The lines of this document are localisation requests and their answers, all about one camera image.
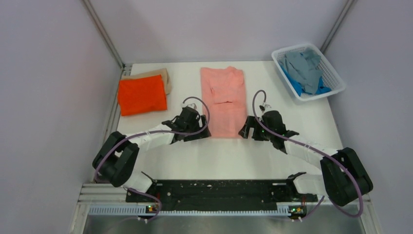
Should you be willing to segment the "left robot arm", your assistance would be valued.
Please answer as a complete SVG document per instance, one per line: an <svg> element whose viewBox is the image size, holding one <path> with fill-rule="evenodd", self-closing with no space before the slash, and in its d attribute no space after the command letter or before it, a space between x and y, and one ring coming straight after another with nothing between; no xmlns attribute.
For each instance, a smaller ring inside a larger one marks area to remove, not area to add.
<svg viewBox="0 0 413 234"><path fill-rule="evenodd" d="M138 154L178 141L208 138L211 136L208 122L209 115L201 115L187 106L172 120L163 121L147 131L130 135L115 131L104 142L92 166L114 187L135 190L142 200L151 201L156 196L156 188L153 180L138 170Z"/></svg>

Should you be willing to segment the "pink t shirt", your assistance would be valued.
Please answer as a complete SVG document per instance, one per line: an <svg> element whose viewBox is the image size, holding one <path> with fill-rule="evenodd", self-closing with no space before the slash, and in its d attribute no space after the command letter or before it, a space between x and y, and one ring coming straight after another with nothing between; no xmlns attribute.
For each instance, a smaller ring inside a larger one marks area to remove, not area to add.
<svg viewBox="0 0 413 234"><path fill-rule="evenodd" d="M243 70L200 69L202 100L209 109L208 128L212 138L239 138L247 119Z"/></svg>

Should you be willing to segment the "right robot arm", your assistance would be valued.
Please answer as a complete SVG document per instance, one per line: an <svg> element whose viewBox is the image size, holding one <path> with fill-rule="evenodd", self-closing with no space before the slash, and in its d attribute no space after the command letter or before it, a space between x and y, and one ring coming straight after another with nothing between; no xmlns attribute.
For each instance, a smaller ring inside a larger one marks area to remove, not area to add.
<svg viewBox="0 0 413 234"><path fill-rule="evenodd" d="M307 140L298 132L288 130L278 111L265 112L260 118L248 116L239 135L248 138L250 131L254 140L269 141L275 149L321 171L320 175L299 175L286 186L286 196L292 201L300 200L305 194L315 194L327 196L343 207L374 188L355 150L331 149Z"/></svg>

